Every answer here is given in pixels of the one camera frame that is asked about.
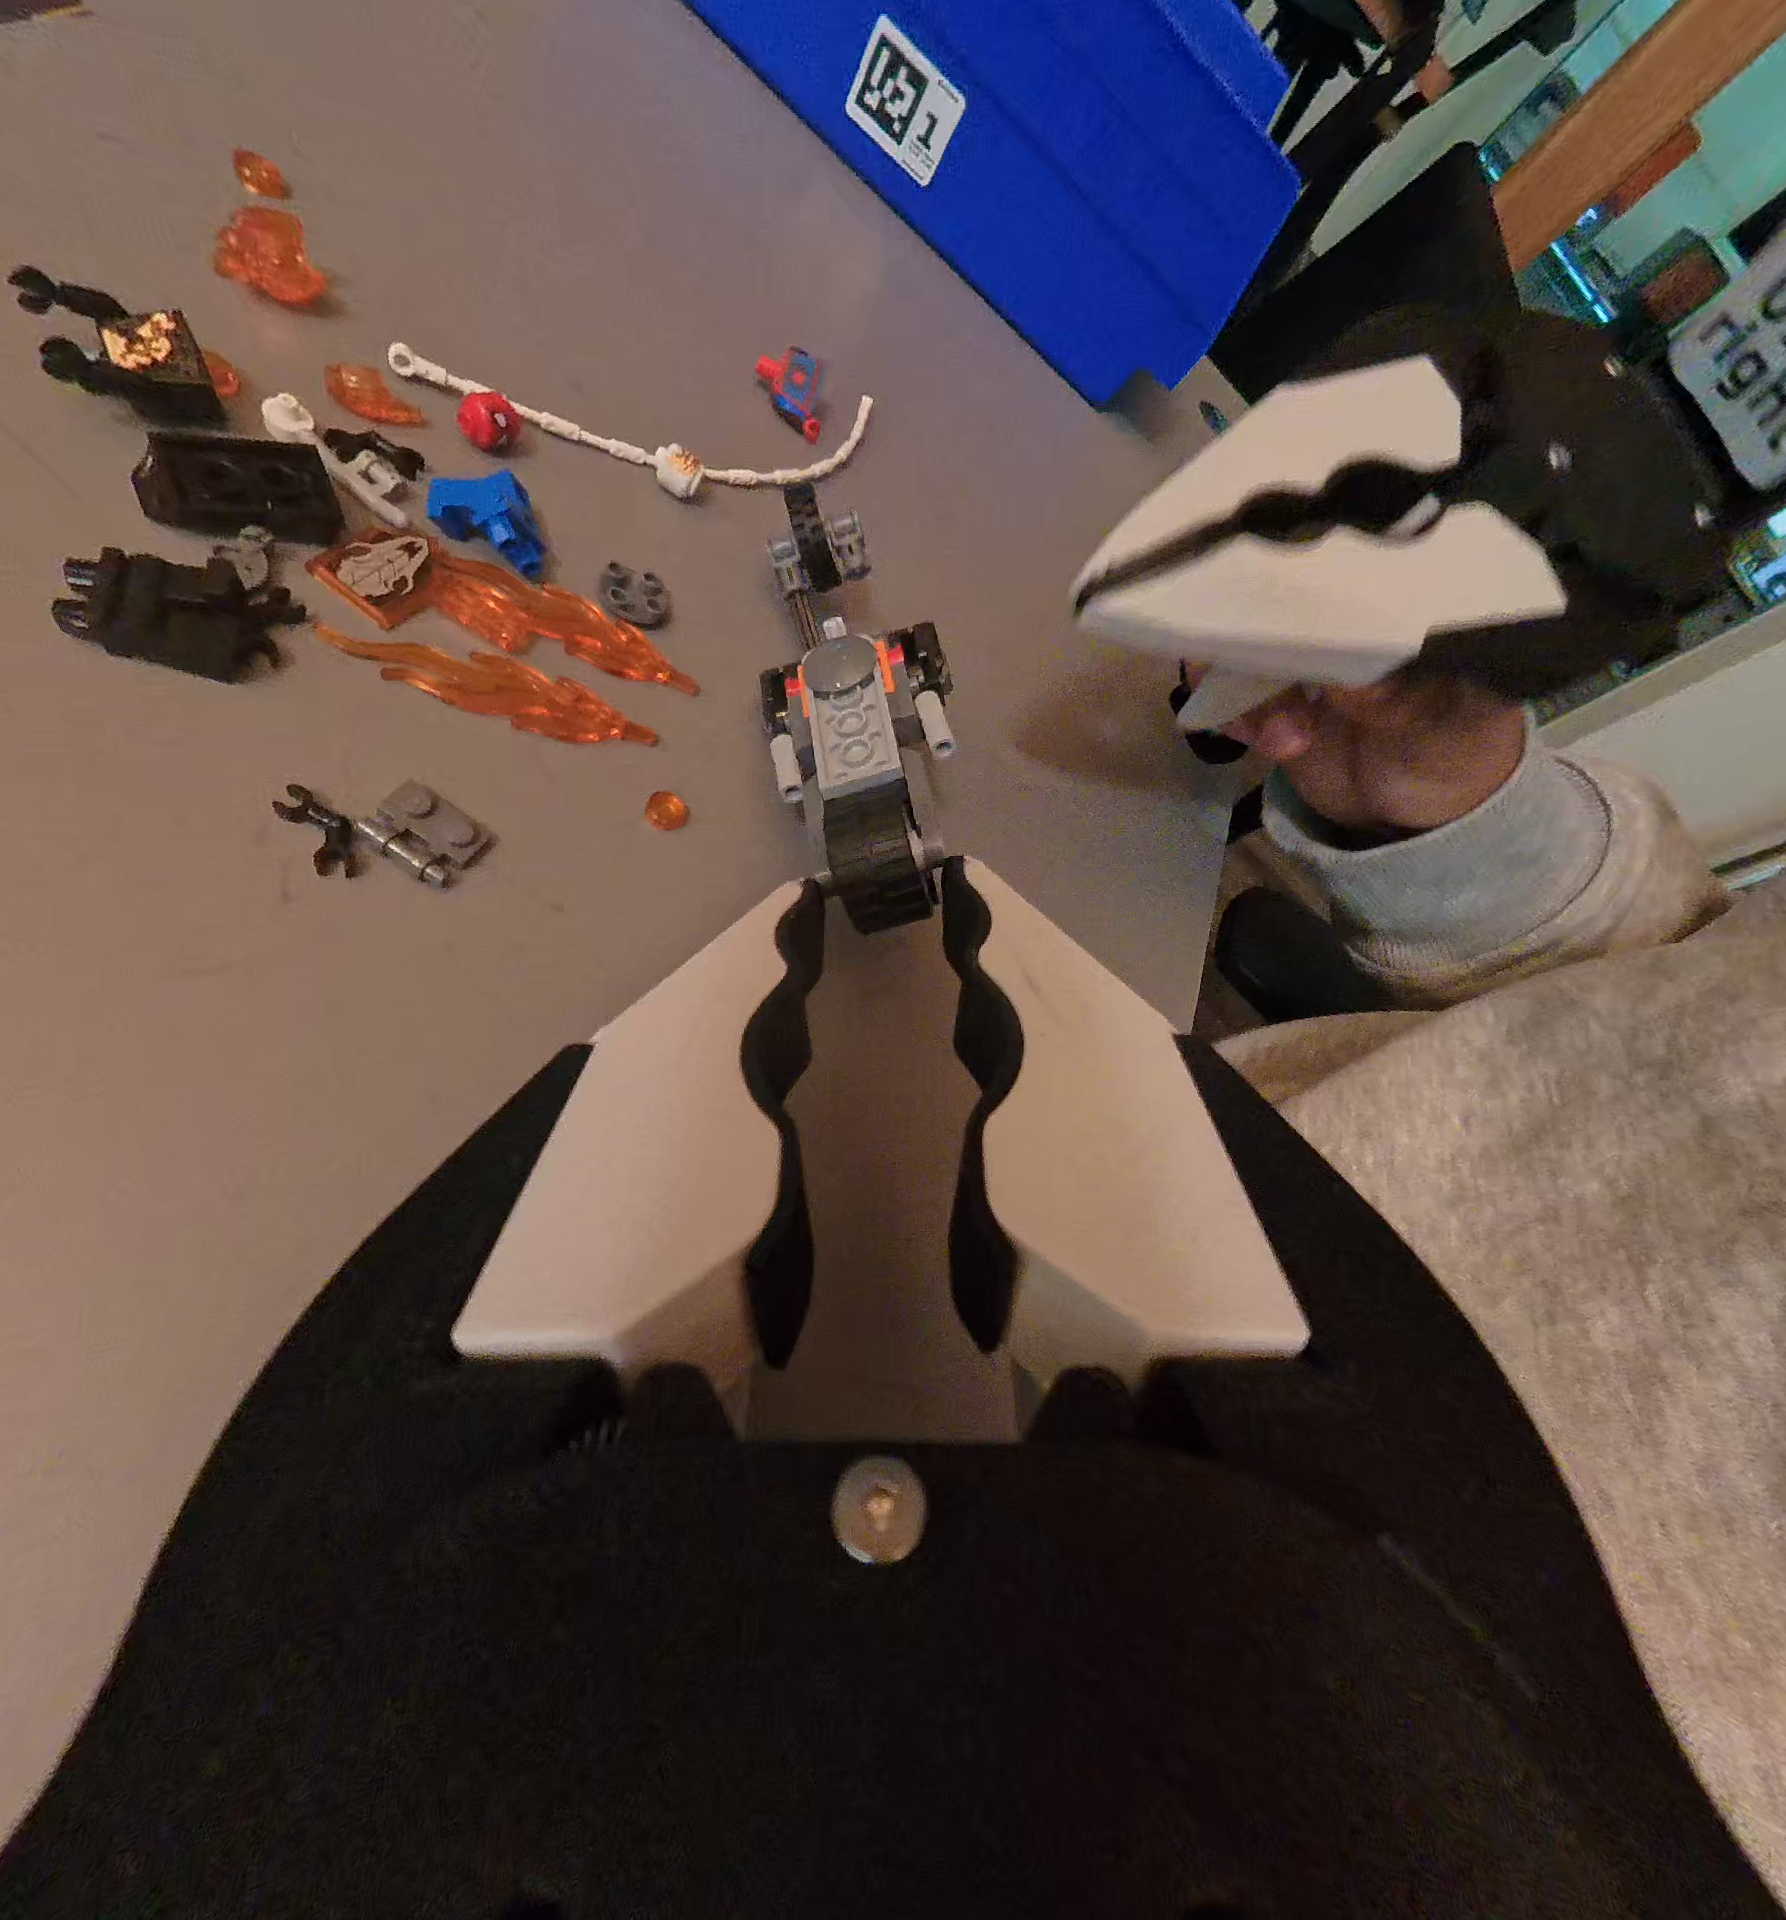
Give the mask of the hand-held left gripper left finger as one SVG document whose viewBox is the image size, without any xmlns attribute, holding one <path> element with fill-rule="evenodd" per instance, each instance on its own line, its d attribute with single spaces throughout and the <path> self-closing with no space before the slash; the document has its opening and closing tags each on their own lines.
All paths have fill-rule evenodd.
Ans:
<svg viewBox="0 0 1786 1920">
<path fill-rule="evenodd" d="M 810 1291 L 780 1097 L 810 1063 L 815 960 L 823 896 L 770 884 L 581 1046 L 457 1355 L 610 1362 L 622 1386 L 681 1362 L 730 1416 L 751 1407 Z"/>
</svg>

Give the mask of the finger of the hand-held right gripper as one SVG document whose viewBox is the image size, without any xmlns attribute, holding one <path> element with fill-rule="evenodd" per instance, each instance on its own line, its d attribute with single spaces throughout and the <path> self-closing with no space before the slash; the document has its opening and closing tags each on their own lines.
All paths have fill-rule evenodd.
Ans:
<svg viewBox="0 0 1786 1920">
<path fill-rule="evenodd" d="M 1284 381 L 1107 528 L 1107 576 L 1231 535 L 1337 528 L 1350 482 L 1461 472 L 1465 408 L 1435 356 Z"/>
<path fill-rule="evenodd" d="M 1085 633 L 1238 681 L 1374 681 L 1444 633 L 1541 623 L 1570 613 L 1546 547 L 1493 505 L 1435 505 L 1405 535 L 1185 528 L 1076 576 Z"/>
</svg>

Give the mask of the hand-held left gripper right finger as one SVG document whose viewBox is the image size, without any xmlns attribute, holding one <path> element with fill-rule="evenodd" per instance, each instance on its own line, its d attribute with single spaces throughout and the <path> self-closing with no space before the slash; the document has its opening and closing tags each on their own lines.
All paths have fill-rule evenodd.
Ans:
<svg viewBox="0 0 1786 1920">
<path fill-rule="evenodd" d="M 992 864 L 936 872 L 972 1117 L 953 1179 L 953 1307 L 1017 1407 L 1103 1372 L 1284 1362 L 1308 1320 L 1245 1198 L 1185 1034 Z"/>
</svg>

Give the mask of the lego motorcycle body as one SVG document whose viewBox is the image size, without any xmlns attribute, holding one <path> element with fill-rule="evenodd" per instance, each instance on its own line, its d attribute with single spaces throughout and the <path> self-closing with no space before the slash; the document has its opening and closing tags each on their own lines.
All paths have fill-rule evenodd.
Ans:
<svg viewBox="0 0 1786 1920">
<path fill-rule="evenodd" d="M 936 623 L 857 633 L 804 613 L 804 655 L 758 680 L 780 801 L 810 825 L 810 877 L 879 936 L 936 913 L 936 801 L 915 776 L 953 759 L 953 663 Z"/>
</svg>

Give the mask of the lego wheel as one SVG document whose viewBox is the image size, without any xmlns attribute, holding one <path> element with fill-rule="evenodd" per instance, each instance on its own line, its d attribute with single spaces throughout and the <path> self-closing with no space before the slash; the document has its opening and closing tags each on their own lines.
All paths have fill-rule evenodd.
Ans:
<svg viewBox="0 0 1786 1920">
<path fill-rule="evenodd" d="M 770 593 L 797 623 L 797 644 L 815 644 L 823 593 L 874 582 L 874 541 L 857 511 L 823 511 L 815 482 L 780 494 L 787 535 L 763 541 Z"/>
</svg>

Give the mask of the person's right forearm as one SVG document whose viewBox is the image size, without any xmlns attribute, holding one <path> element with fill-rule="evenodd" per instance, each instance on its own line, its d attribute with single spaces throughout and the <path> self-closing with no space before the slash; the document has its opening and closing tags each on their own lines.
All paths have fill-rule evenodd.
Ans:
<svg viewBox="0 0 1786 1920">
<path fill-rule="evenodd" d="M 1727 913 L 1727 884 L 1664 788 L 1541 734 L 1488 801 L 1405 838 L 1324 825 L 1284 776 L 1268 776 L 1268 847 L 1320 896 L 1350 970 L 1388 1015 L 1678 942 Z"/>
</svg>

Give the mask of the grey lego hinge plate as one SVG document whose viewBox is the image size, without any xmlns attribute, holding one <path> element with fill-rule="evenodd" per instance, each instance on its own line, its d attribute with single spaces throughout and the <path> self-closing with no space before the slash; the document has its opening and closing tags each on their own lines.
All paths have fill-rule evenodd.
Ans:
<svg viewBox="0 0 1786 1920">
<path fill-rule="evenodd" d="M 462 872 L 479 872 L 501 834 L 445 801 L 431 780 L 383 788 L 364 821 L 349 821 L 355 847 L 406 872 L 415 884 L 445 896 Z"/>
</svg>

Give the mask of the black and white lego piece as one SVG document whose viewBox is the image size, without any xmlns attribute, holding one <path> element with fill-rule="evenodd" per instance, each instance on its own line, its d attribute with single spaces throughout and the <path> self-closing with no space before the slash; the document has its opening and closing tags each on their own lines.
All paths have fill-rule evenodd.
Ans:
<svg viewBox="0 0 1786 1920">
<path fill-rule="evenodd" d="M 379 430 L 342 430 L 342 421 L 323 421 L 323 458 L 327 474 L 379 521 L 379 528 L 406 528 L 406 482 L 426 474 L 426 456 L 415 446 L 394 446 Z"/>
</svg>

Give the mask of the black lego plate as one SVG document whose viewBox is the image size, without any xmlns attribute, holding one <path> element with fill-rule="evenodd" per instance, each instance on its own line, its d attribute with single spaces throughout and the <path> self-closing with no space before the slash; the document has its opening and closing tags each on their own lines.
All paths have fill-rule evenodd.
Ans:
<svg viewBox="0 0 1786 1920">
<path fill-rule="evenodd" d="M 342 535 L 342 494 L 294 440 L 149 430 L 132 505 L 177 535 L 270 528 L 309 547 Z"/>
</svg>

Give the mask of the person's right hand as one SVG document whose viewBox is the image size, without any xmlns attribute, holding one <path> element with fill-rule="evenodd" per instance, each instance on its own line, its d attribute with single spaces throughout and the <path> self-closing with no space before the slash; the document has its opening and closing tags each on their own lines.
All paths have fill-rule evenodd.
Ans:
<svg viewBox="0 0 1786 1920">
<path fill-rule="evenodd" d="M 1526 759 L 1526 705 L 1481 681 L 1275 693 L 1231 725 L 1308 834 L 1405 838 L 1481 813 Z"/>
</svg>

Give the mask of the wooden beam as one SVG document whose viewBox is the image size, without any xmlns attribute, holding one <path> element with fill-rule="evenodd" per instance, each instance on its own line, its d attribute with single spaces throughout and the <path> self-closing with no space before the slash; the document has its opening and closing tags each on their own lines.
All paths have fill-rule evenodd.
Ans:
<svg viewBox="0 0 1786 1920">
<path fill-rule="evenodd" d="M 1786 37 L 1786 0 L 1671 0 L 1500 179 L 1493 233 L 1526 272 L 1585 207 L 1671 155 L 1700 112 Z"/>
</svg>

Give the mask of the small black claw piece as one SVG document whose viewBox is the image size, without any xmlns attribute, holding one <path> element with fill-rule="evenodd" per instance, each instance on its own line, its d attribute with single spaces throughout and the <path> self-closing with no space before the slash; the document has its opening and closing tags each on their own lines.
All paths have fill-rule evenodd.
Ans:
<svg viewBox="0 0 1786 1920">
<path fill-rule="evenodd" d="M 355 825 L 349 825 L 349 813 L 337 813 L 337 801 L 309 794 L 304 780 L 291 780 L 270 813 L 278 813 L 284 825 L 309 825 L 309 834 L 323 834 L 309 877 L 355 877 Z"/>
</svg>

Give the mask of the orange flame with skull print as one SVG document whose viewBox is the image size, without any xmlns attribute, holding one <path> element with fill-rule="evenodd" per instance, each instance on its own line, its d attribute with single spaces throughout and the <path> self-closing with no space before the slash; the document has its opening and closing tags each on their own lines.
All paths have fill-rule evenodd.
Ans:
<svg viewBox="0 0 1786 1920">
<path fill-rule="evenodd" d="M 571 663 L 622 680 L 622 681 L 666 681 L 699 693 L 642 623 L 619 613 L 537 591 L 506 569 L 462 558 L 406 528 L 364 528 L 349 541 L 327 541 L 304 558 L 323 591 L 337 591 L 355 615 L 379 633 L 406 623 L 415 613 L 457 615 L 462 633 L 491 642 L 501 655 L 520 655 L 537 642 L 561 642 Z"/>
</svg>

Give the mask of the blue minifigure legs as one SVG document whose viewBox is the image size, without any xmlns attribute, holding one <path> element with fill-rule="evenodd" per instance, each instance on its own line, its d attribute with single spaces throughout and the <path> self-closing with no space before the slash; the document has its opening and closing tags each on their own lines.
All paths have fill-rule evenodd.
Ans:
<svg viewBox="0 0 1786 1920">
<path fill-rule="evenodd" d="M 431 474 L 426 511 L 431 511 L 442 535 L 491 541 L 520 582 L 546 591 L 547 541 L 546 541 L 537 496 L 515 472 Z"/>
</svg>

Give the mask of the wide orange flame piece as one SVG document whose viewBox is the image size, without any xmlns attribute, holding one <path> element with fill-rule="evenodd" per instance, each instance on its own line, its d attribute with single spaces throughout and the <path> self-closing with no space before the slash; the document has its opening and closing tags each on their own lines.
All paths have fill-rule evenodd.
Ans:
<svg viewBox="0 0 1786 1920">
<path fill-rule="evenodd" d="M 291 311 L 309 311 L 327 300 L 327 272 L 309 270 L 304 223 L 291 207 L 238 207 L 219 233 L 207 270 Z"/>
</svg>

